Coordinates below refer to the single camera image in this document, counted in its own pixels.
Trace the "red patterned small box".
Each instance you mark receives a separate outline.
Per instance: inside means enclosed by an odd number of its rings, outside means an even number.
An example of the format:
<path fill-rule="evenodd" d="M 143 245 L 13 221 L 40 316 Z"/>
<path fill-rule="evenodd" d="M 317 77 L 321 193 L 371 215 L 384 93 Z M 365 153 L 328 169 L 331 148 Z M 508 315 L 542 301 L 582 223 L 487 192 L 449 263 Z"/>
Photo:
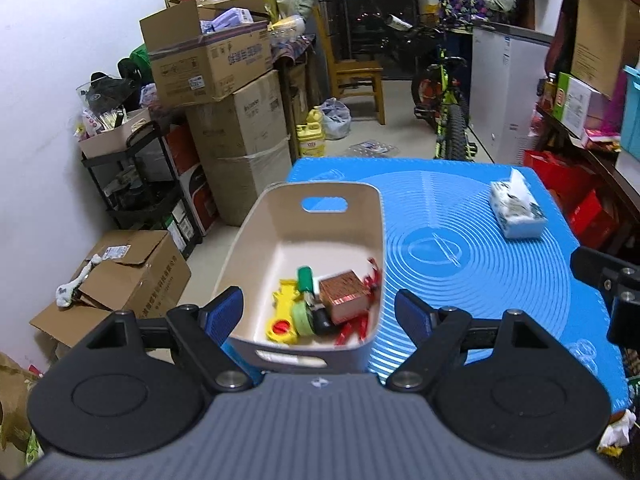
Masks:
<path fill-rule="evenodd" d="M 368 291 L 354 271 L 320 280 L 319 292 L 320 300 L 333 324 L 346 323 L 369 311 Z"/>

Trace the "yellow plastic toy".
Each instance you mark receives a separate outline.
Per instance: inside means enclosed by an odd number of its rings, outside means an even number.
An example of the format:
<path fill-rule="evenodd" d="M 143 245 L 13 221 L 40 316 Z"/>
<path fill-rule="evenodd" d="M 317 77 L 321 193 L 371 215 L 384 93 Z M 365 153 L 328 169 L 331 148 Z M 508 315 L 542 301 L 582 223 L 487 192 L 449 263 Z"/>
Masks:
<path fill-rule="evenodd" d="M 281 280 L 279 288 L 272 293 L 274 315 L 265 326 L 265 335 L 269 341 L 276 344 L 296 344 L 298 333 L 292 309 L 298 298 L 297 281 L 294 278 Z"/>

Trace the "open cardboard box on floor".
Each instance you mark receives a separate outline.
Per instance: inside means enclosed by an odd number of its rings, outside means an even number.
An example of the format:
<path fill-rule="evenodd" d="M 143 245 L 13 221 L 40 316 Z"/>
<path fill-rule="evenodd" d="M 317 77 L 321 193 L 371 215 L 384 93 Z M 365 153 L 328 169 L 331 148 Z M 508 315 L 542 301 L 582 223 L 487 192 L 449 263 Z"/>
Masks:
<path fill-rule="evenodd" d="M 178 304 L 191 270 L 169 232 L 111 231 L 88 253 L 80 269 L 94 255 L 96 266 L 68 309 L 55 300 L 29 321 L 54 340 L 73 347 L 110 314 L 134 312 L 137 318 L 161 318 Z"/>

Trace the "red bag on floor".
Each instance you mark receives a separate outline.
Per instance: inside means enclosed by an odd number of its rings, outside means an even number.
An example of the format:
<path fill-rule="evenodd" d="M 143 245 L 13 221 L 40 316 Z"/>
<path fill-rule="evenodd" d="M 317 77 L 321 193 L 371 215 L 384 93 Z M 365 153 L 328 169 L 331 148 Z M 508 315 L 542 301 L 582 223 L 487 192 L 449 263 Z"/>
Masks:
<path fill-rule="evenodd" d="M 534 150 L 524 152 L 523 164 L 536 172 L 553 195 L 580 244 L 600 249 L 620 226 L 614 200 L 587 166 Z"/>

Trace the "green tape roll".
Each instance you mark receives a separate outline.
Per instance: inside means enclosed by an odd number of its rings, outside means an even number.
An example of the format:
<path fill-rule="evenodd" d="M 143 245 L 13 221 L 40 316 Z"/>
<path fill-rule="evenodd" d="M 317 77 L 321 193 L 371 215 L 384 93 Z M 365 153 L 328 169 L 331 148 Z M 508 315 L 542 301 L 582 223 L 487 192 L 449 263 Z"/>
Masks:
<path fill-rule="evenodd" d="M 312 314 L 310 313 L 304 300 L 296 301 L 296 303 L 293 304 L 291 314 L 294 328 L 299 336 L 314 336 L 314 323 L 312 322 Z"/>

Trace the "blue silicone baking mat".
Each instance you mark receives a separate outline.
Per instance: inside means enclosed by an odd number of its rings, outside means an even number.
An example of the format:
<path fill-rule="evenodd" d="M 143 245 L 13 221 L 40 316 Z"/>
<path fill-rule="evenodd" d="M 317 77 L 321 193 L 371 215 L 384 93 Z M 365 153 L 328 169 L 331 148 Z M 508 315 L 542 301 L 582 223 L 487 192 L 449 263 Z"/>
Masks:
<path fill-rule="evenodd" d="M 620 350 L 608 342 L 601 295 L 570 272 L 577 240 L 532 170 L 530 192 L 546 216 L 536 240 L 507 240 L 489 203 L 503 165 L 410 158 L 304 158 L 285 184 L 259 197 L 246 217 L 216 287 L 242 290 L 242 318 L 230 344 L 263 370 L 362 372 L 386 377 L 413 352 L 394 298 L 408 289 L 435 308 L 474 318 L 526 312 L 570 350 L 608 390 L 614 411 L 629 405 Z M 372 266 L 383 274 L 368 333 L 292 346 L 265 335 L 273 295 L 306 266 L 315 280 Z"/>

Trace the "green plastic tube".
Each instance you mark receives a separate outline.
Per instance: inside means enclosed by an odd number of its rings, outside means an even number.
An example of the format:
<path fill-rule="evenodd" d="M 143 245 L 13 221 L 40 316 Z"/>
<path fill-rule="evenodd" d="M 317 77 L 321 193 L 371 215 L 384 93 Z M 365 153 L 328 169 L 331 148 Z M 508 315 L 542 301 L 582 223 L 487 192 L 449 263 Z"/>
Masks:
<path fill-rule="evenodd" d="M 309 266 L 297 269 L 297 289 L 301 294 L 314 294 L 314 276 Z"/>

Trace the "white tissue pack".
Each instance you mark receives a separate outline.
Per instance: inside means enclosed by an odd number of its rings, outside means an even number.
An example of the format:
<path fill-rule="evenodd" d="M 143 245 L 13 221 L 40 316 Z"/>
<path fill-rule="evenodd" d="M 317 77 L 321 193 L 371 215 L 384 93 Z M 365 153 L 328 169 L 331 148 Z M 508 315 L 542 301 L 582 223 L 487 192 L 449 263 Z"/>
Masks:
<path fill-rule="evenodd" d="M 506 240 L 538 240 L 547 227 L 547 216 L 515 168 L 506 180 L 491 182 L 489 205 Z"/>

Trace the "white cloth on box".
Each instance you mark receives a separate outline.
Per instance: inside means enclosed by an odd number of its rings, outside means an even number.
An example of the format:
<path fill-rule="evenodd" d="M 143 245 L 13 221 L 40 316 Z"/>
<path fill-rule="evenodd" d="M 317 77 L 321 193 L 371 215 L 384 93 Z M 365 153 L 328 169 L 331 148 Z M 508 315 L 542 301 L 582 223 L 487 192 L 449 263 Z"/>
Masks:
<path fill-rule="evenodd" d="M 70 282 L 58 286 L 55 291 L 55 304 L 60 309 L 68 309 L 77 297 L 79 287 L 85 283 L 91 271 L 98 266 L 103 259 L 99 254 L 94 254 L 80 269 L 76 278 Z"/>

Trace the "beige plastic storage bin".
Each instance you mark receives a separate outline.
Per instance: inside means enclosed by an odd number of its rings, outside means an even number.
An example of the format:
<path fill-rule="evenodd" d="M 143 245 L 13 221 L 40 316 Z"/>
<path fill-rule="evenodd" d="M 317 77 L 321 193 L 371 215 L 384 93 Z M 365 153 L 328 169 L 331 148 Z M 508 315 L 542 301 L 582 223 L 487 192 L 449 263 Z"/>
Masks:
<path fill-rule="evenodd" d="M 383 234 L 381 196 L 370 184 L 268 188 L 216 284 L 243 294 L 234 352 L 258 370 L 363 372 L 381 322 Z"/>

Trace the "black metal shelf rack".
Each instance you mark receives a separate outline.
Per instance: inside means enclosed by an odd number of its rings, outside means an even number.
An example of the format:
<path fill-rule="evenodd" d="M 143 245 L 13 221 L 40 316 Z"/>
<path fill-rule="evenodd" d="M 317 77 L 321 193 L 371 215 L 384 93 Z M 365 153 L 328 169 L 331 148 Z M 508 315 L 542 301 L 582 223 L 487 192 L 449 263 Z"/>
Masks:
<path fill-rule="evenodd" d="M 152 178 L 143 163 L 142 152 L 152 144 L 160 147 L 169 174 L 165 180 Z M 117 229 L 164 229 L 186 258 L 202 242 L 157 122 L 134 130 L 121 150 L 94 157 L 82 155 L 81 162 Z"/>

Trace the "green white carton box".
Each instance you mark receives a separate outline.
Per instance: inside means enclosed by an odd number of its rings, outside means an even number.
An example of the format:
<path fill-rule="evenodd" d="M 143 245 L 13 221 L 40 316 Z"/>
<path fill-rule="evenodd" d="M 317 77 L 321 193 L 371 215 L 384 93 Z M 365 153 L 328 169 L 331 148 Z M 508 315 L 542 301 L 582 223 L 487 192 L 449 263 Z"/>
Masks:
<path fill-rule="evenodd" d="M 559 73 L 552 116 L 575 136 L 602 126 L 608 98 L 580 79 Z"/>

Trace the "green black bicycle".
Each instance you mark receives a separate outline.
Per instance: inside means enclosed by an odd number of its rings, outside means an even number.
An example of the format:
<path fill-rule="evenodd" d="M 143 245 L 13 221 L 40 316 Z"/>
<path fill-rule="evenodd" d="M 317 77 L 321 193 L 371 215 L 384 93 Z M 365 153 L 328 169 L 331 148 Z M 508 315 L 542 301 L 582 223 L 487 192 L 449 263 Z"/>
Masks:
<path fill-rule="evenodd" d="M 469 104 L 461 89 L 462 56 L 446 49 L 446 32 L 413 25 L 390 14 L 383 18 L 385 53 L 412 75 L 413 114 L 436 133 L 436 159 L 470 162 L 477 145 L 469 140 Z"/>

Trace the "white plastic bag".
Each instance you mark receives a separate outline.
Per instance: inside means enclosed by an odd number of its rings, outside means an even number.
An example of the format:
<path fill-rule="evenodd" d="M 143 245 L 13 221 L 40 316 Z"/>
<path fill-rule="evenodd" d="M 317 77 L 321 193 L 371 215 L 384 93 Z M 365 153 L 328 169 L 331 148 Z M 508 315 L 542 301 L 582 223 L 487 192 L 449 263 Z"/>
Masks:
<path fill-rule="evenodd" d="M 329 98 L 320 105 L 322 128 L 328 140 L 342 140 L 350 133 L 352 114 L 340 100 Z"/>

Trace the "wooden chair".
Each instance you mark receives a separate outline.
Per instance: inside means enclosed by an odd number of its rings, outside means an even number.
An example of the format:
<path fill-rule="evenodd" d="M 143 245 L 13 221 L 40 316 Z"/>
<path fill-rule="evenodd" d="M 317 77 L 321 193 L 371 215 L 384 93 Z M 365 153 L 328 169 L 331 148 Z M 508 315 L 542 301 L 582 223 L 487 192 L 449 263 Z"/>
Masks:
<path fill-rule="evenodd" d="M 344 96 L 370 96 L 374 102 L 376 120 L 385 126 L 382 66 L 378 61 L 338 60 L 333 53 L 330 35 L 318 4 L 312 7 L 312 15 L 326 58 L 330 97 L 340 100 Z"/>

